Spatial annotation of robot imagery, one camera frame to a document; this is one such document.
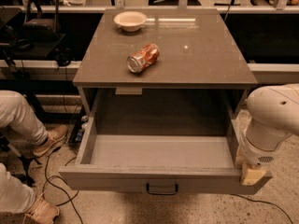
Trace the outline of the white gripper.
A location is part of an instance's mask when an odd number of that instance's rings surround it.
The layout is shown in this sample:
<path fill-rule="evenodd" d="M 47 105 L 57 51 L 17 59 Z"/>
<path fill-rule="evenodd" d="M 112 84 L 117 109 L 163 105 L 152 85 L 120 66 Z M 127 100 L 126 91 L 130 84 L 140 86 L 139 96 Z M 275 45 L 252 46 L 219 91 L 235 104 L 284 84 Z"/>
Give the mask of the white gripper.
<path fill-rule="evenodd" d="M 278 156 L 279 150 L 264 151 L 255 147 L 246 137 L 241 134 L 239 148 L 235 155 L 235 167 L 242 169 L 241 184 L 253 186 L 266 174 L 264 166 L 272 163 Z"/>

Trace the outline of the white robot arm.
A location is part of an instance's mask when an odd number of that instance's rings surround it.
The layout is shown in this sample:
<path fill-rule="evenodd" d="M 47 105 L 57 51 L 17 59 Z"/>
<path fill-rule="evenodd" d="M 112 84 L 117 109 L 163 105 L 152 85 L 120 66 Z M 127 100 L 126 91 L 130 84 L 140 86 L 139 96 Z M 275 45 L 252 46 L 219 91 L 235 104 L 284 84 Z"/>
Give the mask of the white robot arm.
<path fill-rule="evenodd" d="M 278 157 L 282 143 L 299 135 L 299 84 L 258 88 L 246 105 L 251 120 L 240 136 L 235 165 L 242 168 L 241 184 L 253 186 Z"/>

